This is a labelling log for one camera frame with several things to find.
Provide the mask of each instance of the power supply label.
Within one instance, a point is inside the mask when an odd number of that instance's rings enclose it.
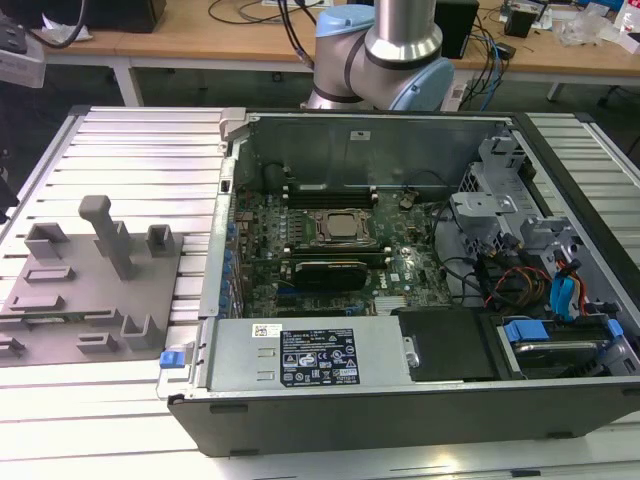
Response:
[[[353,330],[280,332],[280,382],[285,387],[360,383]]]

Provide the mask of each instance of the gray base plate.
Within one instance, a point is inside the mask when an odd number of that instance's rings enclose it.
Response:
[[[13,313],[9,308],[17,297],[46,297],[59,295],[64,299],[60,316],[65,312],[99,312],[118,309],[142,327],[151,315],[159,331],[152,348],[131,350],[120,337],[122,322],[92,326],[85,320],[63,322],[49,318],[46,323],[33,324],[31,329],[0,327],[0,337],[13,337],[25,346],[21,356],[0,356],[0,367],[50,365],[60,363],[113,362],[158,358],[164,349],[173,291],[176,282],[183,236],[174,234],[175,252],[171,257],[152,258],[144,234],[131,234],[131,261],[136,275],[121,281],[107,257],[102,257],[94,243],[94,235],[68,235],[69,242],[57,243],[62,260],[38,261],[32,255],[16,280],[2,314]],[[27,283],[24,276],[32,269],[70,266],[75,278],[70,281]],[[50,311],[43,316],[51,317]],[[115,352],[83,353],[76,344],[79,334],[108,332],[117,341]]]

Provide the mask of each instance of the blue cable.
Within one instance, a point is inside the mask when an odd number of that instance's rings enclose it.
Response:
[[[493,67],[493,73],[495,73],[495,78],[491,82],[491,85],[489,86],[489,92],[487,93],[487,96],[485,97],[484,102],[482,102],[482,106],[480,107],[480,111],[482,112],[489,105],[489,102],[493,98],[493,94],[495,93],[498,83],[500,81],[500,67],[499,67],[500,56],[498,54],[498,47],[496,46],[496,43],[491,38],[481,36],[481,35],[476,35],[473,33],[471,34],[471,36],[479,40],[483,40],[487,42],[489,45],[491,45],[491,47],[493,48],[493,54],[495,55],[495,59],[496,59]]]

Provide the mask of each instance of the desk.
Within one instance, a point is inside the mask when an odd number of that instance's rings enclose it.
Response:
[[[223,0],[216,14],[237,18],[234,3]],[[204,70],[260,70],[308,72],[291,49],[280,25],[226,25],[207,15],[210,0],[167,0],[163,20],[153,34],[95,32],[95,40],[50,51],[49,62],[106,65],[114,69],[126,106],[142,105],[133,67],[193,68]],[[481,0],[481,18],[499,0]],[[274,15],[277,9],[256,5],[256,16]],[[300,41],[314,53],[314,28],[301,14],[292,20]],[[506,80],[601,85],[640,85],[640,55],[619,45],[563,47],[552,32],[528,38],[501,36],[502,24],[488,18],[484,26],[494,37],[517,48]],[[472,40],[464,58],[454,60],[457,83],[477,75],[484,66],[481,43]]]

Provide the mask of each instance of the blue latch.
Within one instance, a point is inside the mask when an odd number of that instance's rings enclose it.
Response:
[[[573,298],[576,282],[571,277],[556,274],[551,283],[551,311],[558,315],[564,322],[573,322],[574,318],[569,315],[569,305]]]
[[[549,340],[542,320],[512,320],[504,327],[510,343]]]
[[[621,337],[622,335],[624,335],[622,327],[617,320],[610,318],[607,321],[607,326],[609,327],[609,331],[611,332],[611,335],[613,335],[613,338]]]
[[[164,351],[160,354],[160,368],[184,368],[185,359],[185,352]]]

